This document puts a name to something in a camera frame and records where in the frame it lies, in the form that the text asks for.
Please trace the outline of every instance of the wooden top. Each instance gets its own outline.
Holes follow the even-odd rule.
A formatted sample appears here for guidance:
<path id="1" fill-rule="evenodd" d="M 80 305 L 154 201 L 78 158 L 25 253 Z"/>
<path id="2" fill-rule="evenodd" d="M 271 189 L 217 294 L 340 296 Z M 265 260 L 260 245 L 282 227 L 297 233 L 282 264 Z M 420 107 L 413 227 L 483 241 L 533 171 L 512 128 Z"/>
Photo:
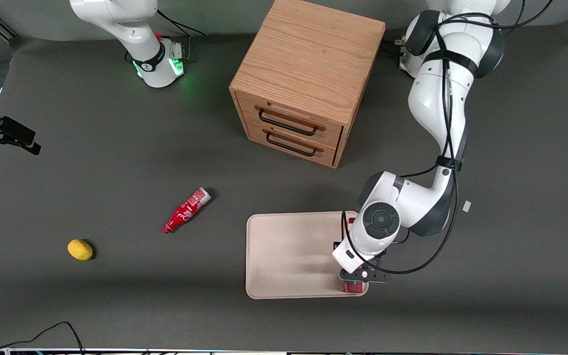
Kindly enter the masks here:
<path id="1" fill-rule="evenodd" d="M 349 125 L 385 23 L 301 0 L 275 0 L 230 84 Z"/>

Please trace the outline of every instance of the drawer handle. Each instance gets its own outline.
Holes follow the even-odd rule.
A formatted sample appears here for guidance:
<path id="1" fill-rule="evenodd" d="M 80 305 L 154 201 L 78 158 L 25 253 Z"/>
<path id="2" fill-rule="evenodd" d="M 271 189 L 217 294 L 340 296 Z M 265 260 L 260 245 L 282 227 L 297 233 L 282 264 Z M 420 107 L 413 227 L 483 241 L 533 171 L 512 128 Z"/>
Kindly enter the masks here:
<path id="1" fill-rule="evenodd" d="M 257 113 L 257 116 L 260 117 L 260 121 L 262 121 L 262 122 L 274 124 L 277 127 L 286 128 L 287 130 L 290 130 L 290 131 L 293 131 L 295 133 L 299 133 L 299 134 L 305 135 L 305 136 L 311 136 L 311 135 L 314 135 L 315 133 L 317 133 L 317 128 L 318 128 L 317 126 L 315 126 L 315 128 L 313 128 L 313 130 L 311 130 L 311 131 L 304 131 L 304 130 L 300 130 L 299 128 L 293 127 L 293 126 L 288 126 L 288 124 L 279 123 L 277 121 L 273 121 L 272 119 L 268 119 L 266 117 L 263 117 L 262 116 L 263 113 L 264 113 L 263 108 L 260 108 L 259 113 Z"/>
<path id="2" fill-rule="evenodd" d="M 290 151 L 295 151 L 295 153 L 298 153 L 298 154 L 301 154 L 301 155 L 306 155 L 307 157 L 312 157 L 312 156 L 315 155 L 315 153 L 317 153 L 317 148 L 314 148 L 313 152 L 308 153 L 307 151 L 299 150 L 297 148 L 293 148 L 292 146 L 288 146 L 286 144 L 282 144 L 280 142 L 276 142 L 274 140 L 271 140 L 271 139 L 269 139 L 270 136 L 271 136 L 271 132 L 267 132 L 266 133 L 266 141 L 269 142 L 270 144 L 277 145 L 280 148 L 288 149 Z"/>

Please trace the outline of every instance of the tray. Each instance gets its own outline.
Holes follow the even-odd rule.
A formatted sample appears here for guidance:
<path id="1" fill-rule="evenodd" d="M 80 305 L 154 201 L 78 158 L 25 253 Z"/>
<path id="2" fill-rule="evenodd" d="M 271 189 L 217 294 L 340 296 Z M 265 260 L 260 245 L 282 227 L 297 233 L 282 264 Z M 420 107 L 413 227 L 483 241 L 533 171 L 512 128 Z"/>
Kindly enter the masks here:
<path id="1" fill-rule="evenodd" d="M 348 218 L 356 212 L 346 212 Z M 332 257 L 341 212 L 253 215 L 247 221 L 246 291 L 253 299 L 359 297 L 343 291 Z"/>

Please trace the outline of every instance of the yellow lemon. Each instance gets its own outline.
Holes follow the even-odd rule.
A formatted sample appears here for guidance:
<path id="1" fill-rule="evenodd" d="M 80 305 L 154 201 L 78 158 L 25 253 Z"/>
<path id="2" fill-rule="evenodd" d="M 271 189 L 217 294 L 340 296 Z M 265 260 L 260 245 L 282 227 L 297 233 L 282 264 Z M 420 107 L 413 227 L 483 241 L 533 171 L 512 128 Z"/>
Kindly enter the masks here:
<path id="1" fill-rule="evenodd" d="M 89 260 L 93 256 L 93 249 L 85 241 L 72 240 L 67 245 L 67 251 L 78 260 Z"/>

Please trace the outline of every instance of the wooden box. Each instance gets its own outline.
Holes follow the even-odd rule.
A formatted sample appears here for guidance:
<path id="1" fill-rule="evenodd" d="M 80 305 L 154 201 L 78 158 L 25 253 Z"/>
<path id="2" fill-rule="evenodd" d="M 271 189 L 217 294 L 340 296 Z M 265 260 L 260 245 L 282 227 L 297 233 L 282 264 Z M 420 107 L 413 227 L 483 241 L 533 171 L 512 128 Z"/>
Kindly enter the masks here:
<path id="1" fill-rule="evenodd" d="M 275 0 L 229 90 L 248 139 L 337 168 L 385 23 Z"/>

